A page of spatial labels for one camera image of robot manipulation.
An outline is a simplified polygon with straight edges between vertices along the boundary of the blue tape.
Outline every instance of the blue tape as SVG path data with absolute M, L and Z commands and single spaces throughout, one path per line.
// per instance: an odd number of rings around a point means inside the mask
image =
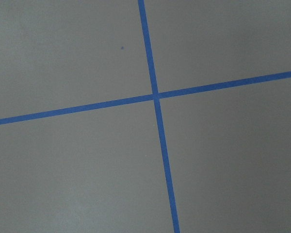
M 19 121 L 25 121 L 25 120 L 33 120 L 33 119 L 38 119 L 38 118 L 59 116 L 59 115 L 70 114 L 70 113 L 84 112 L 84 111 L 89 111 L 89 110 L 94 110 L 94 109 L 99 109 L 99 108 L 108 108 L 108 107 L 125 105 L 125 104 L 130 104 L 130 103 L 138 103 L 138 102 L 149 101 L 149 100 L 153 100 L 153 95 L 137 96 L 137 97 L 132 97 L 132 98 L 112 100 L 112 101 L 107 101 L 107 102 L 94 103 L 94 104 L 52 110 L 52 111 L 41 112 L 41 113 L 14 116 L 14 117 L 0 119 L 0 125 L 19 122 Z
M 164 131 L 163 118 L 162 118 L 162 110 L 161 110 L 157 80 L 156 80 L 156 75 L 155 75 L 155 68 L 154 68 L 154 62 L 153 62 L 149 29 L 147 26 L 145 3 L 143 0 L 138 0 L 138 5 L 139 5 L 142 31 L 143 31 L 143 35 L 144 35 L 144 41 L 145 41 L 145 52 L 146 52 L 146 58 L 147 58 L 150 80 L 151 80 L 156 121 L 157 121 L 157 126 L 158 126 L 158 131 L 159 131 L 159 137 L 160 137 L 162 159 L 163 159 L 163 165 L 164 165 L 164 171 L 165 171 L 165 178 L 166 178 L 166 184 L 167 184 L 171 217 L 172 217 L 172 221 L 173 221 L 174 232 L 180 233 L 176 200 L 175 200 L 173 182 L 172 182 L 172 177 L 171 177 L 167 144 L 166 144 L 166 137 L 165 137 L 165 131 Z
M 148 64 L 148 68 L 149 68 L 152 93 L 154 95 L 156 95 L 156 94 L 158 94 L 159 91 L 158 91 L 157 81 L 156 81 L 156 74 L 155 74 L 155 68 L 154 68 L 154 62 L 153 62 L 149 28 L 147 26 L 145 3 L 143 0 L 139 0 L 138 5 L 139 5 L 139 13 L 140 13 L 142 32 L 144 34 L 145 52 L 146 52 L 147 64 Z
M 190 88 L 185 88 L 181 90 L 162 92 L 162 93 L 159 93 L 159 98 L 163 99 L 163 98 L 169 98 L 169 97 L 175 97 L 175 96 L 183 96 L 183 95 L 194 94 L 194 93 L 199 93 L 199 92 L 213 91 L 213 90 L 219 90 L 219 89 L 230 88 L 230 87 L 235 87 L 235 86 L 243 86 L 243 85 L 275 81 L 275 80 L 287 79 L 287 78 L 291 78 L 291 71 L 278 73 L 278 74 L 264 75 L 264 76 L 249 78 L 249 79 L 240 79 L 240 80 L 229 81 L 229 82 L 224 82 L 224 83 L 216 83 L 216 84 L 210 84 L 210 85 L 205 85 L 205 86 L 196 86 L 196 87 L 190 87 Z

